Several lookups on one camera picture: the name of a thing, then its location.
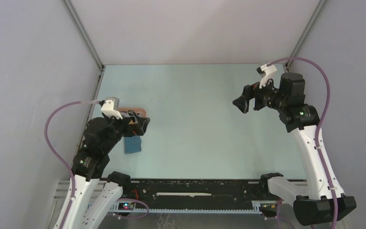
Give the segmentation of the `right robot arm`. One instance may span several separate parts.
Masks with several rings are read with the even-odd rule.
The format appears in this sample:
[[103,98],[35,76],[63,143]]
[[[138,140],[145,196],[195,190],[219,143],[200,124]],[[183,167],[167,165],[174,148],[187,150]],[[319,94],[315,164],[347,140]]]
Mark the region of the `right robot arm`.
[[276,110],[299,146],[307,186],[296,186],[280,173],[268,173],[260,177],[260,197],[277,196],[290,204],[303,226],[335,225],[356,208],[356,200],[345,194],[336,179],[325,150],[319,114],[314,106],[305,103],[304,91],[305,80],[301,74],[284,73],[278,88],[272,79],[246,85],[233,105],[244,114],[249,111],[251,100],[255,111],[265,107]]

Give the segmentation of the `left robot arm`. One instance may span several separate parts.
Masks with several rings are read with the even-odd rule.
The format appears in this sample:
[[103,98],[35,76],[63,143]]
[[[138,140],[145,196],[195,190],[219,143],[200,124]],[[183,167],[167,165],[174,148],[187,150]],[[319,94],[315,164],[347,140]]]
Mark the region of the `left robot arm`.
[[121,172],[109,174],[105,185],[92,205],[91,196],[110,161],[109,153],[123,137],[143,136],[150,118],[129,111],[123,119],[96,117],[83,131],[83,145],[71,166],[70,187],[56,229],[96,229],[120,198],[130,196],[131,177]]

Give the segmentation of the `pink oval tray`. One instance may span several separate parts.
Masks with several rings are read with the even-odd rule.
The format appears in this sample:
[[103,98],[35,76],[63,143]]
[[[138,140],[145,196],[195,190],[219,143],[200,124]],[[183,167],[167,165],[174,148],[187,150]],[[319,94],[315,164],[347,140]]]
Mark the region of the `pink oval tray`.
[[119,107],[119,112],[128,112],[128,111],[134,111],[138,116],[140,117],[146,117],[146,111],[143,108],[139,107]]

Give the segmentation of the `blue leather card holder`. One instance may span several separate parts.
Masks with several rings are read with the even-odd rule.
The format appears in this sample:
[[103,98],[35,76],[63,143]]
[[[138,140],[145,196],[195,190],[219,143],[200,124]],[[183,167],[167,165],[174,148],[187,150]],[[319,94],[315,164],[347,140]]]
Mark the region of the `blue leather card holder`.
[[134,154],[141,152],[142,141],[140,136],[124,137],[124,153]]

